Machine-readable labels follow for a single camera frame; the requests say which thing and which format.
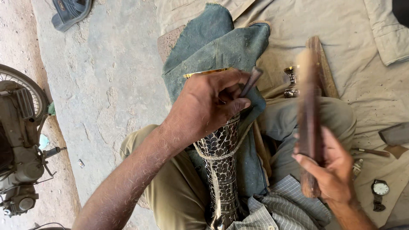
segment khaki trousers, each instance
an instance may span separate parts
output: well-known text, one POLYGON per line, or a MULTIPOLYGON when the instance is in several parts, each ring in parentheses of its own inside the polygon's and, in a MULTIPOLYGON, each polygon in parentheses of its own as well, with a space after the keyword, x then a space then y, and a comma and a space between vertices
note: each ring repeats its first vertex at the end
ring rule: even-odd
MULTIPOLYGON (((297 101, 295 99, 267 99, 267 107, 257 122, 263 135, 281 141, 270 160, 270 183, 288 174, 299 179, 299 165, 291 157, 297 141, 297 101)), ((340 100, 321 98, 321 123, 337 136, 346 150, 352 145, 356 118, 349 105, 340 100)), ((128 135, 122 142, 122 159, 130 155, 158 125, 148 125, 128 135)), ((204 213, 210 194, 196 173, 185 151, 170 159, 144 192, 157 226, 161 230, 205 229, 204 213)))

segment hand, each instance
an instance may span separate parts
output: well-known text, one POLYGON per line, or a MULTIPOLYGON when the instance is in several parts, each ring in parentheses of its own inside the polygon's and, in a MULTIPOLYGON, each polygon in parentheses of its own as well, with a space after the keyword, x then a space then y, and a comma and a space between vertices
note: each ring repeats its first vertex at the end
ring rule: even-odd
POLYGON ((322 127, 324 142, 324 167, 302 154, 298 154, 298 146, 294 148, 293 158, 318 181, 322 198, 334 205, 349 205, 356 201, 352 183, 353 159, 347 153, 332 132, 322 127))
POLYGON ((238 84, 245 84, 249 77, 250 73, 237 69, 191 76, 161 125, 171 137, 170 144, 183 149, 249 107, 249 99, 238 98, 238 84))

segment knee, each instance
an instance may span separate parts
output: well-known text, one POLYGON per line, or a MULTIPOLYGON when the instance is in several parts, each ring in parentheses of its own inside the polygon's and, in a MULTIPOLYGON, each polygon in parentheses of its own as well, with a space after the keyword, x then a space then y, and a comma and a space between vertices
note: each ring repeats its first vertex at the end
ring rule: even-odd
POLYGON ((323 97, 321 122, 334 133, 345 149, 351 147, 356 127, 356 117, 351 106, 335 98, 323 97))
POLYGON ((343 124, 356 123, 356 117, 352 107, 339 99, 323 97, 321 111, 325 112, 324 117, 327 117, 327 119, 333 117, 343 124))
POLYGON ((121 155, 122 160, 127 158, 158 126, 159 125, 157 124, 150 124, 126 136, 121 144, 121 149, 119 150, 119 154, 121 155))

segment hairy forearm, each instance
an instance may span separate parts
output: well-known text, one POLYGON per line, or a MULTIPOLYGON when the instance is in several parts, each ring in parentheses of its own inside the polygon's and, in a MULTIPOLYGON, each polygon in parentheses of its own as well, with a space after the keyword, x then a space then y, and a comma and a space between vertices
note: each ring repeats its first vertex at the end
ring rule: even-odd
POLYGON ((350 204, 328 203, 339 224, 344 230, 376 230, 378 229, 358 201, 350 204))
POLYGON ((122 229, 159 169, 180 151, 166 136, 161 126, 153 130, 96 189, 72 229, 122 229))

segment green cloth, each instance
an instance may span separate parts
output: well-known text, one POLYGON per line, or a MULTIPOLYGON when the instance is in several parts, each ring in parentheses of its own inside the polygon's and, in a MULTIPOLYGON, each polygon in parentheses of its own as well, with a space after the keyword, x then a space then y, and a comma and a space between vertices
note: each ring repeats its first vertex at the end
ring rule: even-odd
POLYGON ((51 116, 55 116, 54 102, 51 102, 51 104, 48 105, 48 113, 49 113, 51 116))
MULTIPOLYGON (((184 74, 227 67, 250 71, 267 48, 269 34, 270 25, 267 23, 234 29, 226 8, 207 3, 202 14, 192 19, 181 32, 163 66, 162 77, 171 102, 176 101, 183 88, 184 74)), ((239 138, 265 108, 265 100, 256 88, 251 89, 247 98, 252 105, 241 113, 239 138)), ((187 152, 202 181, 207 183, 203 159, 194 149, 187 152)), ((236 155, 239 195, 250 197, 266 193, 267 182, 257 156, 252 129, 236 155)))

